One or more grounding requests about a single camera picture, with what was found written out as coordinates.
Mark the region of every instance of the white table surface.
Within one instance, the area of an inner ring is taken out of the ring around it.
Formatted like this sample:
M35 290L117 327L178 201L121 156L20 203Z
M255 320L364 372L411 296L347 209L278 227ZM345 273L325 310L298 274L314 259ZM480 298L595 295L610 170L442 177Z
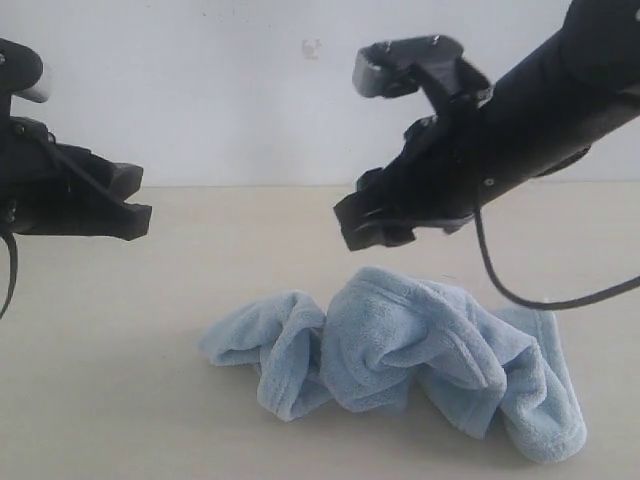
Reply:
M151 189L135 198L155 207L139 241L20 238L0 323L0 479L640 478L640 293L558 315L589 439L555 466L499 429L465 437L420 395L396 417L330 405L284 424L257 404L251 371L210 366L195 345L228 311L283 289L324 307L364 265L503 303L472 226L349 253L331 209L345 193ZM640 271L640 184L530 185L486 216L519 293L556 300Z

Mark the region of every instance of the crumpled towel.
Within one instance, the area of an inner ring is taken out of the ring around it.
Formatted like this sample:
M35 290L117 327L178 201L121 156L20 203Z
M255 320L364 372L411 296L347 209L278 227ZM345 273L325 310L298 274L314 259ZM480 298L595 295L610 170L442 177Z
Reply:
M283 293L219 320L198 346L213 365L252 365L258 402L284 421L331 400L400 412L416 381L473 438L500 415L535 462L566 460L586 442L555 316L491 313L452 285L366 267L326 315L304 292Z

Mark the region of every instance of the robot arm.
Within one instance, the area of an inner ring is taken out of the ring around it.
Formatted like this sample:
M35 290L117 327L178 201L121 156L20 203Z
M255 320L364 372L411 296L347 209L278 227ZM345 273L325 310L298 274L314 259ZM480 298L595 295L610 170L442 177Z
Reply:
M435 115L415 122L398 157L366 172L335 206L347 247L401 246L415 240L415 228L450 234L475 220L492 281L517 303L573 308L639 286L633 279L578 304L523 300L497 280L480 218L482 206L579 161L640 115L639 46L640 0L574 0L562 28L495 85L446 36L361 49L353 74L360 95L422 90Z
M143 169L112 163L90 150L56 141L42 122L11 116L14 96L44 103L51 71L30 48L0 39L0 236L17 277L14 234L106 236L134 240L147 234L151 207L128 204Z

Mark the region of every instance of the black cable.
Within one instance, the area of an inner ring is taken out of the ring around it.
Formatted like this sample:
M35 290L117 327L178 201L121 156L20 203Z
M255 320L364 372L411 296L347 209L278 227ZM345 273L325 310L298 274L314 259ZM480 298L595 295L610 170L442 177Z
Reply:
M6 225L0 225L0 237L2 237L2 240L7 244L7 250L9 251L9 286L7 287L7 296L4 300L4 305L2 306L2 310L0 310L1 319L9 309L9 305L13 299L13 292L18 282L18 245L13 233L11 233Z
M498 275L493 268L493 264L491 262L491 257L489 256L489 249L487 247L487 239L485 237L484 225L482 222L482 213L481 213L481 200L480 194L476 197L475 205L474 205L474 220L476 224L476 232L478 236L478 244L480 247L480 253L482 254L482 260L484 262L484 267L489 275L489 279L491 283L496 287L496 289L507 299L512 302L521 305L523 307L530 308L532 310L570 310L573 308L586 307L588 305L593 305L595 303L602 302L604 300L609 300L618 295L622 295L623 293L630 292L633 289L640 287L640 275L627 280L626 282L619 283L609 288L605 288L595 293L591 293L589 295L585 295L583 297L574 298L571 300L565 300L560 302L535 302L532 300L527 300L522 298L512 291L510 291L507 287L505 287Z

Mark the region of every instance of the wall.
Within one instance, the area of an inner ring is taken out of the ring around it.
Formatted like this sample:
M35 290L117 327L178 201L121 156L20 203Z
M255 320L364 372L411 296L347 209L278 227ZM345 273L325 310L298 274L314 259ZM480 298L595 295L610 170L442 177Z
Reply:
M46 105L16 103L61 141L146 167L147 185L348 183L387 163L431 112L365 100L358 48L445 33L492 79L552 34L568 0L8 0L0 35L55 70ZM640 124L562 180L640 179Z

